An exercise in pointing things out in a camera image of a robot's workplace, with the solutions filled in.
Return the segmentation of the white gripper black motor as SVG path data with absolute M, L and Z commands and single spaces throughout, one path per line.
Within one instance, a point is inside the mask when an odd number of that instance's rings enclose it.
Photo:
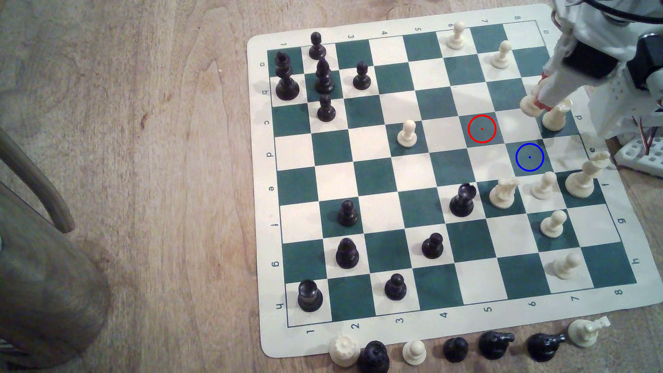
M 635 55 L 640 30 L 565 30 L 562 57 L 551 57 L 533 91 L 533 104 L 550 111 L 585 84 L 607 78 Z

